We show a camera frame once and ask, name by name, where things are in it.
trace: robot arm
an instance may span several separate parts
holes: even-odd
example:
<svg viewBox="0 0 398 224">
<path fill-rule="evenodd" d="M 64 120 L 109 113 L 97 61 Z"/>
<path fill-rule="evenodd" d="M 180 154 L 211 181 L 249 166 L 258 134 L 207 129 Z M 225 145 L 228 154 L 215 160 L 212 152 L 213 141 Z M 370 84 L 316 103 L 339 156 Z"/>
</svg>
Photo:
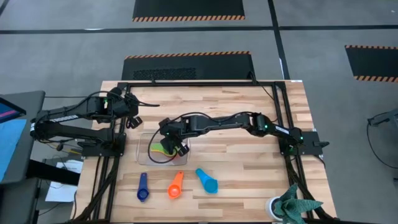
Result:
<svg viewBox="0 0 398 224">
<path fill-rule="evenodd" d="M 271 134 L 284 139 L 290 147 L 303 143 L 301 129 L 286 129 L 271 122 L 261 113 L 242 112 L 232 116 L 210 118 L 203 115 L 184 116 L 180 121 L 171 121 L 166 118 L 159 123 L 160 134 L 165 136 L 160 143 L 173 154 L 177 151 L 180 156 L 185 155 L 190 149 L 183 146 L 182 141 L 186 138 L 198 137 L 213 130 L 243 128 L 251 135 L 264 137 Z"/>
<path fill-rule="evenodd" d="M 30 135 L 40 142 L 49 142 L 52 137 L 61 136 L 74 139 L 84 139 L 79 145 L 92 146 L 97 144 L 113 144 L 117 139 L 112 128 L 92 130 L 74 126 L 62 125 L 64 121 L 78 118 L 96 120 L 99 123 L 110 123 L 118 118 L 129 116 L 132 127 L 136 128 L 142 123 L 138 114 L 141 102 L 133 95 L 121 96 L 121 89 L 114 88 L 107 96 L 89 96 L 77 105 L 42 110 L 31 121 Z"/>
</svg>

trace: monitor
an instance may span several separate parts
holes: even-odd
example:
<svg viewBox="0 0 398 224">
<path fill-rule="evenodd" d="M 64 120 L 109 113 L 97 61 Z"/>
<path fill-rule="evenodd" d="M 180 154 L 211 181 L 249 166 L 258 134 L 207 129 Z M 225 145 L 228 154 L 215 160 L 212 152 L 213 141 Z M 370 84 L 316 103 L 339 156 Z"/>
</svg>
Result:
<svg viewBox="0 0 398 224">
<path fill-rule="evenodd" d="M 0 97 L 0 124 L 24 116 L 26 111 Z"/>
</svg>

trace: gray carpet floor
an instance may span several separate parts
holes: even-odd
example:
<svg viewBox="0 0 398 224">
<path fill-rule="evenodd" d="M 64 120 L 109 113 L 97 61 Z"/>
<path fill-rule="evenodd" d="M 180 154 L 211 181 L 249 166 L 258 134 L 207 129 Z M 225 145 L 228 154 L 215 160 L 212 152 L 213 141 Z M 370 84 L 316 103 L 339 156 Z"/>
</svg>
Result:
<svg viewBox="0 0 398 224">
<path fill-rule="evenodd" d="M 271 26 L 267 1 L 244 0 L 245 21 L 131 22 L 130 0 L 10 0 L 0 30 L 100 29 L 185 26 Z M 274 0 L 280 26 L 356 26 L 398 24 L 397 1 Z M 398 46 L 398 30 L 281 31 L 291 79 L 303 80 L 320 138 L 338 216 L 357 222 L 397 223 L 398 171 L 381 164 L 366 138 L 366 119 L 398 108 L 398 83 L 353 78 L 344 46 Z M 44 90 L 50 96 L 88 95 L 103 80 L 120 80 L 127 55 L 250 50 L 258 79 L 282 79 L 274 32 L 211 31 L 118 34 L 0 34 L 0 94 Z M 44 108 L 76 103 L 46 99 Z M 78 123 L 90 127 L 89 122 Z M 398 130 L 371 128 L 375 151 L 398 166 Z M 51 158 L 54 150 L 35 144 L 32 158 Z M 39 218 L 64 222 L 65 204 Z"/>
</svg>

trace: white pot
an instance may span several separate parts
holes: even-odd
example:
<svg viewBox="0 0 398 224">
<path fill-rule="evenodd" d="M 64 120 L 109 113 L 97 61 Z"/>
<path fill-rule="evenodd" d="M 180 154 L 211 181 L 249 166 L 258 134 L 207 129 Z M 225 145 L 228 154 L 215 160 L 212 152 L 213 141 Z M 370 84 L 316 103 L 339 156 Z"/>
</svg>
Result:
<svg viewBox="0 0 398 224">
<path fill-rule="evenodd" d="M 280 197 L 273 197 L 273 198 L 268 199 L 268 201 L 266 202 L 266 212 L 267 212 L 267 214 L 268 214 L 269 217 L 271 217 L 271 218 L 273 218 L 273 219 L 275 219 L 275 220 L 278 220 L 278 221 L 282 221 L 281 218 L 277 217 L 277 216 L 274 214 L 274 212 L 272 211 L 272 207 L 271 207 L 272 202 L 273 202 L 274 200 L 278 199 L 278 198 L 280 198 Z"/>
</svg>

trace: transparent tray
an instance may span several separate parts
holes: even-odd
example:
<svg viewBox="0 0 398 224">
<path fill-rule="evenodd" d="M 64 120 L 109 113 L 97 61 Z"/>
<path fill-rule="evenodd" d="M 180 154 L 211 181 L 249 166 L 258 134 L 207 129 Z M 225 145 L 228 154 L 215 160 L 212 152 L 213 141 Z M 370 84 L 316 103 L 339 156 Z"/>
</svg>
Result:
<svg viewBox="0 0 398 224">
<path fill-rule="evenodd" d="M 154 133 L 141 134 L 141 137 L 138 142 L 137 150 L 136 150 L 136 161 L 138 162 L 138 164 L 150 165 L 150 166 L 151 165 L 153 165 L 153 166 L 180 166 L 180 165 L 185 165 L 188 162 L 191 151 L 189 151 L 186 155 L 184 155 L 182 157 L 180 157 L 177 154 L 172 161 L 167 162 L 165 164 L 158 164 L 158 163 L 155 163 L 152 160 L 150 160 L 148 157 L 148 144 L 153 135 L 154 135 Z M 152 140 L 151 144 L 160 143 L 160 140 L 162 140 L 163 138 L 164 138 L 163 135 L 156 134 L 156 136 Z M 189 139 L 185 139 L 183 141 L 183 143 L 185 143 L 189 148 L 191 148 Z M 159 162 L 167 161 L 171 158 L 171 157 L 168 157 L 160 152 L 150 152 L 150 156 L 155 161 L 159 161 Z"/>
</svg>

